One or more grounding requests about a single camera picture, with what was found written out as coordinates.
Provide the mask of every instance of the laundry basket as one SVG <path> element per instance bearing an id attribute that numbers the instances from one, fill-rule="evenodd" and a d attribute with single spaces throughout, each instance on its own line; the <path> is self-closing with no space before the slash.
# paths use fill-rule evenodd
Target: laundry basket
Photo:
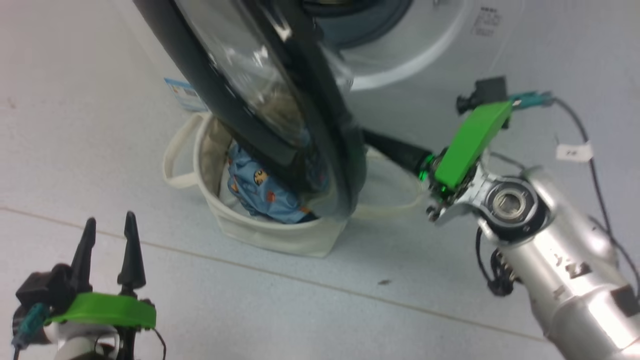
<path id="1" fill-rule="evenodd" d="M 173 164 L 184 148 L 187 139 L 198 129 L 193 147 L 193 172 L 174 176 Z M 288 254 L 304 256 L 326 256 L 338 235 L 344 229 L 346 221 L 331 218 L 301 224 L 281 224 L 274 221 L 261 221 L 240 214 L 220 199 L 221 184 L 227 164 L 227 151 L 232 139 L 219 120 L 212 113 L 195 113 L 175 134 L 163 159 L 164 180 L 177 189 L 198 185 L 204 194 L 209 208 L 215 215 L 220 229 L 226 235 L 250 245 Z M 384 159 L 377 151 L 367 153 L 367 161 Z M 368 206 L 358 204 L 353 217 L 382 218 L 397 215 L 404 210 L 420 204 L 424 194 L 422 183 L 415 181 L 415 200 L 402 206 Z"/>

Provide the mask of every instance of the open glass door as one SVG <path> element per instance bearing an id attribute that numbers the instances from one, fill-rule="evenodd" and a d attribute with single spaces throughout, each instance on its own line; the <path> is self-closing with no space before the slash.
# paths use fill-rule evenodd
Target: open glass door
<path id="1" fill-rule="evenodd" d="M 351 74 L 296 0 L 134 0 L 236 142 L 319 217 L 348 217 L 365 177 L 342 94 Z"/>

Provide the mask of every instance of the washing machine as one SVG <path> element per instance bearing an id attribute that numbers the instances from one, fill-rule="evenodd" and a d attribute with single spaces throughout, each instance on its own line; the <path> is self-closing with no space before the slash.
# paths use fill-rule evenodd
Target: washing machine
<path id="1" fill-rule="evenodd" d="M 320 217 L 346 218 L 362 126 L 418 142 L 491 72 L 514 0 L 134 0 L 236 142 Z"/>

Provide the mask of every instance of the door glass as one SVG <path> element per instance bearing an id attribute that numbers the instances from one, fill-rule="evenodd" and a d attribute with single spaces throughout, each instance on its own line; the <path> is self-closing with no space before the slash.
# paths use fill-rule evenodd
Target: door glass
<path id="1" fill-rule="evenodd" d="M 308 145 L 304 114 L 291 89 L 232 1 L 177 0 L 177 4 L 236 93 L 286 142 L 297 147 Z M 351 73 L 339 57 L 328 51 L 326 55 L 339 86 L 347 90 L 353 82 Z"/>

